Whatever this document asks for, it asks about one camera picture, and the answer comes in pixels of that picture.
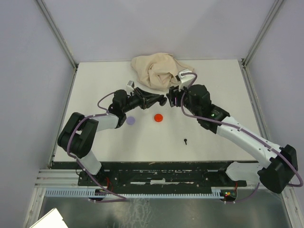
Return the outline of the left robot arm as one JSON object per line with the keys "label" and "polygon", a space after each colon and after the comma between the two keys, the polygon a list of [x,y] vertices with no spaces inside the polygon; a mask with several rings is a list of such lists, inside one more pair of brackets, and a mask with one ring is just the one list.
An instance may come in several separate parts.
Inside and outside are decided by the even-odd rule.
{"label": "left robot arm", "polygon": [[145,110],[155,103],[164,106],[167,102],[164,95],[146,92],[138,87],[130,94],[120,89],[111,95],[112,103],[105,109],[104,114],[85,116],[78,112],[72,113],[57,140],[58,146],[89,173],[88,178],[94,185],[101,185],[105,180],[105,173],[101,171],[102,164],[92,152],[95,134],[120,128],[127,119],[128,111],[137,107]]}

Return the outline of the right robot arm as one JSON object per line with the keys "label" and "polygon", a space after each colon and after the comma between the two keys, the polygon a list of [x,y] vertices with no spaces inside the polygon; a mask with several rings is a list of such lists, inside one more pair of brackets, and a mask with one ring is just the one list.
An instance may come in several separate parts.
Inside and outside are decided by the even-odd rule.
{"label": "right robot arm", "polygon": [[259,181],[268,190],[281,193],[294,176],[298,176],[297,154],[294,147],[284,147],[253,133],[242,126],[224,109],[214,105],[204,85],[192,85],[180,89],[170,87],[166,94],[172,107],[180,107],[190,113],[206,130],[239,146],[250,154],[257,164],[232,162],[218,173],[218,181],[228,186],[234,181]]}

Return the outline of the black charging case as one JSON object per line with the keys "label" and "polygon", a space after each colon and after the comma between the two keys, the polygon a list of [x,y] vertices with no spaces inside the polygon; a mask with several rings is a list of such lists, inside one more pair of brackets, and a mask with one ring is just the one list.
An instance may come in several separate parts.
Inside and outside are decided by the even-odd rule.
{"label": "black charging case", "polygon": [[162,96],[159,100],[159,105],[164,106],[167,103],[167,98],[165,96]]}

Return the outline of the purple charging case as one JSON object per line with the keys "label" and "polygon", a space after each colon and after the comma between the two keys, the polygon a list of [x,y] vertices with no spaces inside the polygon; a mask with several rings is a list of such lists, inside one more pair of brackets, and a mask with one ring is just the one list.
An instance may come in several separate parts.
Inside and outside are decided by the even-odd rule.
{"label": "purple charging case", "polygon": [[133,125],[135,123],[135,118],[133,116],[129,116],[126,118],[126,123],[128,125]]}

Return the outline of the red charging case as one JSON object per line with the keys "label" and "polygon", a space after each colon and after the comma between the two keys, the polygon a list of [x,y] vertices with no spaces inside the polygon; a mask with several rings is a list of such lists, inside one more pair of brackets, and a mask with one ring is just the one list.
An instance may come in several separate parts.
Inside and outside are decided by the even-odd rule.
{"label": "red charging case", "polygon": [[154,120],[159,123],[163,120],[163,116],[161,114],[155,114]]}

